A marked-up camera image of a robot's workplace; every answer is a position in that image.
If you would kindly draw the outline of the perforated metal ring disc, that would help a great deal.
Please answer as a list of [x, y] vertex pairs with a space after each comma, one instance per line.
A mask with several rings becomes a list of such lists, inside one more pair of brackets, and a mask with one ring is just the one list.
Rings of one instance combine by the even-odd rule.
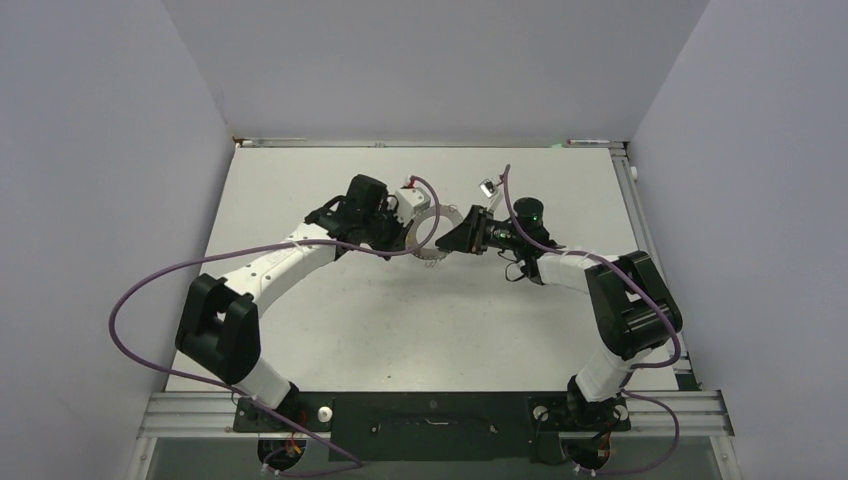
[[406, 246], [421, 244], [411, 255], [425, 268], [434, 268], [449, 255], [436, 246], [436, 241], [462, 221], [463, 214], [455, 205], [431, 206], [413, 218]]

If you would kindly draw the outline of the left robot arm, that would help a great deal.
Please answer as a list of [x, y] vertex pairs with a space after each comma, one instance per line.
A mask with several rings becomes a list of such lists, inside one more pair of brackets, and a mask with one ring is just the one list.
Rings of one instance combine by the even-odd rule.
[[271, 252], [221, 277], [202, 274], [189, 286], [175, 344], [218, 381], [256, 399], [274, 430], [296, 421], [297, 387], [262, 357], [260, 318], [309, 274], [362, 245], [384, 259], [406, 249], [416, 214], [431, 196], [413, 180], [395, 192], [366, 175], [304, 217]]

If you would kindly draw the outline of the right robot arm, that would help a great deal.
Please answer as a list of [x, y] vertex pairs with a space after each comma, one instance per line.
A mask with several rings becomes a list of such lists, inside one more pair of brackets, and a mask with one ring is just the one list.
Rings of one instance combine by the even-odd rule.
[[646, 357], [676, 339], [682, 318], [647, 253], [568, 252], [550, 236], [543, 213], [543, 203], [532, 197], [516, 200], [506, 220], [475, 205], [435, 245], [449, 253], [510, 251], [531, 282], [588, 296], [600, 345], [570, 379], [564, 404], [573, 425], [589, 428], [604, 416], [604, 402], [620, 394], [634, 370], [646, 367]]

